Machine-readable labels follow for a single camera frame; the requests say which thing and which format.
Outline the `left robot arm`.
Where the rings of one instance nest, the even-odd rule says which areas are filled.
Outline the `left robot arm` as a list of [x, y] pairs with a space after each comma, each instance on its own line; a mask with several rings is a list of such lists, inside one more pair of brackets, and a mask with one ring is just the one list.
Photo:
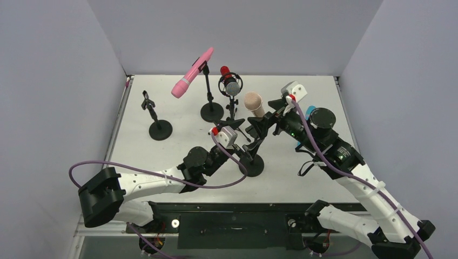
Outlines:
[[[255, 136], [250, 145], [239, 147], [235, 143], [235, 129], [244, 119], [220, 121], [209, 131], [214, 141], [210, 151], [193, 147], [181, 164], [169, 169], [152, 172], [106, 161], [106, 168], [78, 188], [84, 225], [94, 228], [115, 220], [154, 232], [161, 225], [159, 211], [152, 201], [141, 201], [141, 198], [162, 193], [183, 194], [199, 188], [222, 189], [242, 182], [248, 177], [248, 164], [254, 160], [268, 130], [268, 123], [262, 118], [247, 120], [248, 130]], [[208, 186], [206, 177], [212, 176], [228, 160], [238, 164], [243, 176], [232, 183]]]

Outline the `pink microphone black stand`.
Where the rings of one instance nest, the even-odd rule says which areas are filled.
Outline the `pink microphone black stand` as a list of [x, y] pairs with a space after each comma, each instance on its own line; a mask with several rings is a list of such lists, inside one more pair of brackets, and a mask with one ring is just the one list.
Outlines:
[[211, 92], [209, 74], [210, 70], [206, 60], [202, 61], [202, 64], [198, 67], [199, 72], [205, 76], [205, 83], [207, 89], [207, 103], [200, 109], [200, 116], [206, 122], [218, 122], [224, 115], [223, 107], [219, 103], [215, 103], [214, 97]]

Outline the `red mesh microphone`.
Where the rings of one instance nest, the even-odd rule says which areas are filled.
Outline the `red mesh microphone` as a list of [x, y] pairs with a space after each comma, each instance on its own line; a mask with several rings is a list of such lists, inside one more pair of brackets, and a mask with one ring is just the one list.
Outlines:
[[227, 66], [222, 66], [220, 73], [219, 83], [223, 84], [223, 87], [219, 87], [220, 92], [227, 97], [237, 96], [243, 87], [243, 80], [240, 75], [231, 72]]

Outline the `teal microphone black stand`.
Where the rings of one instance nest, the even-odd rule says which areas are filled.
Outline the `teal microphone black stand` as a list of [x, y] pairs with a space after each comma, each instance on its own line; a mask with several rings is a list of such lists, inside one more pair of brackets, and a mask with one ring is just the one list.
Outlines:
[[146, 90], [142, 92], [144, 100], [141, 104], [143, 110], [148, 110], [153, 123], [149, 126], [149, 136], [153, 140], [162, 141], [169, 138], [173, 132], [171, 123], [167, 120], [159, 120], [154, 110], [156, 107], [154, 101], [149, 98]]

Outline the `beige microphone black stand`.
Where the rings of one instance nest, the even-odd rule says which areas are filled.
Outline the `beige microphone black stand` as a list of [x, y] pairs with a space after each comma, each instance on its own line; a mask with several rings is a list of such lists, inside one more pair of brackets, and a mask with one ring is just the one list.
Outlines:
[[247, 170], [248, 177], [259, 176], [264, 170], [264, 161], [260, 155], [256, 155], [254, 159], [249, 159], [244, 156], [244, 151], [241, 148], [239, 152], [240, 162]]

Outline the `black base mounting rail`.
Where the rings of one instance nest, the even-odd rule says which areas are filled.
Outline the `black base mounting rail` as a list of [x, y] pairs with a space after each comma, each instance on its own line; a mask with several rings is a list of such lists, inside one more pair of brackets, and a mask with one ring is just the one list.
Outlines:
[[149, 203], [151, 223], [127, 227], [157, 248], [167, 235], [179, 249], [325, 248], [327, 229], [308, 213], [310, 203]]

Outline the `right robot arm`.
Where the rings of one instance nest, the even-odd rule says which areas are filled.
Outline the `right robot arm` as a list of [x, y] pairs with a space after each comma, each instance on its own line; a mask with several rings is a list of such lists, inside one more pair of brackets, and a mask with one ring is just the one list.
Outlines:
[[425, 241], [435, 226], [409, 213], [389, 194], [360, 153], [333, 129], [336, 117], [332, 111], [318, 107], [306, 117], [294, 95], [268, 104], [274, 112], [265, 112], [259, 97], [244, 100], [246, 109], [252, 112], [250, 131], [256, 132], [258, 140], [266, 138], [270, 127], [275, 128], [274, 134], [287, 133], [371, 215], [371, 219], [364, 219], [318, 200], [305, 213], [309, 229], [345, 234], [370, 247], [378, 258], [414, 258], [420, 250], [427, 249]]

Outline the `black tripod shock-mount stand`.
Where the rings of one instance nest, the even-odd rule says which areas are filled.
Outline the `black tripod shock-mount stand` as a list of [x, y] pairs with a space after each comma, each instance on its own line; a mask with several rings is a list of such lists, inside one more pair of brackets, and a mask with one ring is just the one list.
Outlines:
[[[219, 83], [218, 80], [218, 89], [220, 91], [219, 87], [223, 87], [222, 83]], [[228, 97], [229, 98], [229, 104], [226, 105], [226, 109], [229, 111], [230, 115], [227, 117], [226, 120], [235, 120], [235, 115], [238, 110], [237, 105], [239, 104], [239, 100], [235, 97]]]

